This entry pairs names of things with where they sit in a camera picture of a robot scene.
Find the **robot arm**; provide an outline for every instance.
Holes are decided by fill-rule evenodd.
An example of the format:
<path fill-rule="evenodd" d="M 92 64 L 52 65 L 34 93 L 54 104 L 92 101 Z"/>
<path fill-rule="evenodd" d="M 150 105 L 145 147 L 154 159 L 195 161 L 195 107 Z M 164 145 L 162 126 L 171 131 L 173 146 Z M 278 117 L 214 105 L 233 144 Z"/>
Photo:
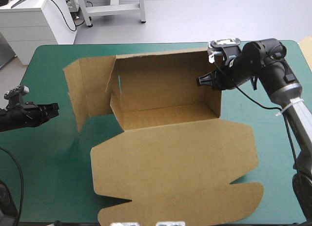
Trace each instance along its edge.
<path fill-rule="evenodd" d="M 4 98 L 9 100 L 5 109 L 0 109 L 0 132 L 23 127 L 37 127 L 59 115 L 57 103 L 37 105 L 24 103 L 23 96 L 29 92 L 24 85 L 6 92 Z"/>
<path fill-rule="evenodd" d="M 285 60 L 286 47 L 276 39 L 253 41 L 243 49 L 239 39 L 208 44 L 209 62 L 222 55 L 217 70 L 197 79 L 198 85 L 219 90 L 234 89 L 250 80 L 253 89 L 259 79 L 270 100 L 281 106 L 301 152 L 297 158 L 298 175 L 293 188 L 307 220 L 312 220 L 312 114 L 301 99 L 302 86 Z"/>

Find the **black cable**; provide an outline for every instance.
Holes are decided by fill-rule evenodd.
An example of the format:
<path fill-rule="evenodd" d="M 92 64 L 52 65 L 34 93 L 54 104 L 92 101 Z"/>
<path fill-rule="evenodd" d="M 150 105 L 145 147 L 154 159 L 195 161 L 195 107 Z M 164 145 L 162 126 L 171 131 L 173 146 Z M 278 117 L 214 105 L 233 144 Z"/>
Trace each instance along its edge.
<path fill-rule="evenodd" d="M 69 30 L 71 30 L 72 32 L 76 32 L 76 31 L 77 31 L 77 26 L 75 25 L 75 29 L 71 29 L 70 26 L 68 25 L 67 21 L 66 21 L 66 18 L 65 18 L 64 15 L 63 15 L 63 12 L 60 10 L 59 6 L 55 3 L 55 1 L 53 1 L 53 0 L 50 0 L 50 1 L 53 2 L 54 5 L 55 5 L 55 6 L 58 8 L 58 10 L 60 11 L 60 14 L 63 16 L 63 19 L 64 19 L 64 21 L 65 21 L 67 27 L 69 28 Z"/>
<path fill-rule="evenodd" d="M 282 109 L 279 108 L 279 107 L 267 107 L 267 106 L 264 106 L 262 104 L 260 104 L 259 102 L 257 102 L 256 100 L 252 99 L 250 96 L 248 96 L 243 90 L 241 90 L 233 81 L 232 79 L 230 79 L 227 74 L 224 73 L 224 71 L 222 71 L 220 69 L 220 67 L 216 64 L 216 62 L 214 62 L 215 66 L 217 67 L 217 69 L 232 83 L 232 85 L 237 88 L 246 98 L 248 98 L 250 101 L 252 101 L 253 103 L 257 104 L 258 106 L 262 107 L 263 109 L 266 109 L 266 110 L 279 110 L 281 111 Z"/>
<path fill-rule="evenodd" d="M 20 177 L 20 201 L 19 201 L 19 205 L 20 206 L 19 206 L 18 216 L 17 216 L 16 221 L 15 221 L 15 226 L 17 226 L 19 224 L 21 211 L 23 209 L 23 199 L 24 199 L 24 177 L 23 177 L 23 172 L 21 170 L 21 166 L 20 166 L 19 162 L 17 161 L 17 159 L 13 156 L 13 154 L 9 150 L 7 150 L 5 148 L 2 148 L 2 147 L 0 147 L 0 150 L 4 151 L 5 153 L 7 153 L 12 158 L 12 160 L 15 162 L 16 167 L 19 170 L 19 177 Z"/>

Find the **white cabinet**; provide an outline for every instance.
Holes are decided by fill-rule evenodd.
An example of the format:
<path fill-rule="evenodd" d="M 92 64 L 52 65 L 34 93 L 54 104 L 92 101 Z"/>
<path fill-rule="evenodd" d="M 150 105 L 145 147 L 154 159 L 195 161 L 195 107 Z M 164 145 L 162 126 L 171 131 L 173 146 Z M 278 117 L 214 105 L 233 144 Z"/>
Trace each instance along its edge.
<path fill-rule="evenodd" d="M 69 30 L 57 7 L 50 0 L 19 0 L 0 7 L 0 32 L 20 61 L 28 65 L 36 48 L 46 44 L 73 44 L 76 31 Z M 65 0 L 54 0 L 72 29 L 75 24 Z"/>

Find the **green table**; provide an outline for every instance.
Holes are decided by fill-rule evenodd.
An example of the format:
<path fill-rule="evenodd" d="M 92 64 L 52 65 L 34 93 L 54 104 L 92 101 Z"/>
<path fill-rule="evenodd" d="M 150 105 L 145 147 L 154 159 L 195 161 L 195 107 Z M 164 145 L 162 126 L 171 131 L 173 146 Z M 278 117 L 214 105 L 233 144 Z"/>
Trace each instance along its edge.
<path fill-rule="evenodd" d="M 312 108 L 312 74 L 297 43 L 283 42 L 287 61 L 304 87 L 303 98 Z M 93 191 L 90 150 L 122 132 L 113 115 L 90 118 L 80 134 L 68 96 L 63 68 L 80 57 L 154 52 L 204 47 L 205 43 L 49 45 L 39 47 L 22 83 L 30 88 L 26 100 L 58 102 L 60 116 L 37 128 L 0 133 L 0 145 L 10 149 L 20 161 L 25 178 L 24 222 L 96 222 L 103 207 L 125 202 L 98 196 Z M 246 83 L 250 96 L 272 105 L 259 84 L 257 91 Z M 293 223 L 304 221 L 292 191 L 294 174 L 291 148 L 283 119 L 248 101 L 237 90 L 225 91 L 222 119 L 250 124 L 254 128 L 259 166 L 237 182 L 261 182 L 264 198 L 258 209 L 240 223 Z M 19 202 L 19 176 L 13 162 L 0 155 L 0 178 Z"/>

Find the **silver arm segment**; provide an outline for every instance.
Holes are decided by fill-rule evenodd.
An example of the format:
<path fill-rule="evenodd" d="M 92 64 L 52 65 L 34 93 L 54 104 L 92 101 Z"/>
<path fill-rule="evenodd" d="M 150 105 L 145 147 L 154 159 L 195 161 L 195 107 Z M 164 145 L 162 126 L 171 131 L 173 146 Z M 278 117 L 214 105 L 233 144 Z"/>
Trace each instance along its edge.
<path fill-rule="evenodd" d="M 312 114 L 304 102 L 298 102 L 285 111 L 301 152 L 297 158 L 298 171 L 312 179 Z"/>

